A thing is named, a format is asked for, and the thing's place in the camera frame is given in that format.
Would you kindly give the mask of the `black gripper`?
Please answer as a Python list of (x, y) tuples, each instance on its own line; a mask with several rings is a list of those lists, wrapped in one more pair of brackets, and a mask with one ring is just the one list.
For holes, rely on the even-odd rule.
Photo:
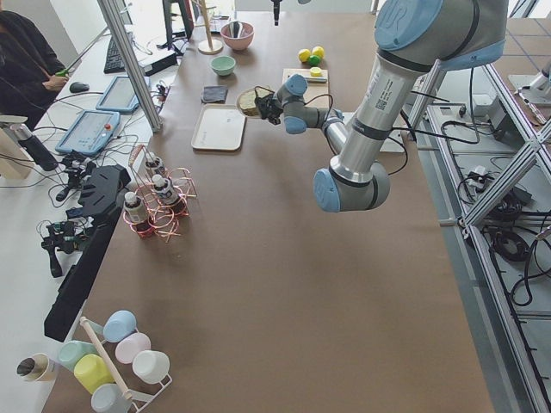
[(272, 125), (279, 125), (281, 123), (281, 115), (283, 109), (279, 100), (277, 99), (276, 92), (269, 96), (257, 97), (255, 99), (256, 117), (262, 120), (267, 120)]
[(274, 24), (279, 25), (280, 12), (281, 12), (281, 0), (271, 0), (273, 9)]

